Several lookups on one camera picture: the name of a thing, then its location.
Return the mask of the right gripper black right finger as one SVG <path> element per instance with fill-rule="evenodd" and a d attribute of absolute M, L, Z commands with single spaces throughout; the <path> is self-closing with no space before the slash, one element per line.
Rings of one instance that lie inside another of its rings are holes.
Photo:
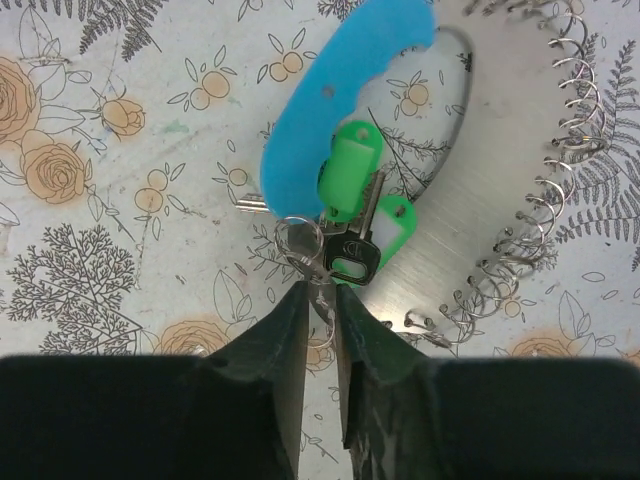
<path fill-rule="evenodd" d="M 598 358 L 431 358 L 336 292 L 357 479 L 635 479 L 639 371 Z"/>

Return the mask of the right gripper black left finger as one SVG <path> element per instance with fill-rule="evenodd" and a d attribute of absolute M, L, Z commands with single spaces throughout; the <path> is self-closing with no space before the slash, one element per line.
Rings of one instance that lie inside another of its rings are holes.
<path fill-rule="evenodd" d="M 207 356 L 8 356 L 5 479 L 293 479 L 308 286 Z"/>

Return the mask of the green key tag with key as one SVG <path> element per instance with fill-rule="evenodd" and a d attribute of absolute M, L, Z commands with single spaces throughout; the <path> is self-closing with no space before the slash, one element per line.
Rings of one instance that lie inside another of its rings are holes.
<path fill-rule="evenodd" d="M 360 214 L 383 150 L 383 135 L 372 123 L 354 120 L 338 129 L 318 183 L 326 224 L 347 224 Z"/>

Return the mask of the floral table mat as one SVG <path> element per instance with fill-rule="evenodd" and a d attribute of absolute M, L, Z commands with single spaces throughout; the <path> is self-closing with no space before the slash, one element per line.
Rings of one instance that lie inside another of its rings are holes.
<path fill-rule="evenodd" d="M 338 325 L 275 246 L 268 137 L 338 26 L 366 1 L 5 1 L 1 5 L 1 361 L 207 356 L 297 282 L 309 326 L 297 476 L 357 479 L 343 444 Z M 574 190 L 545 254 L 468 341 L 431 358 L 598 358 L 639 371 L 639 15 L 586 11 L 602 149 L 568 154 Z M 353 118 L 396 134 L 385 194 L 415 198 L 462 116 L 471 53 L 452 35 L 401 55 Z"/>

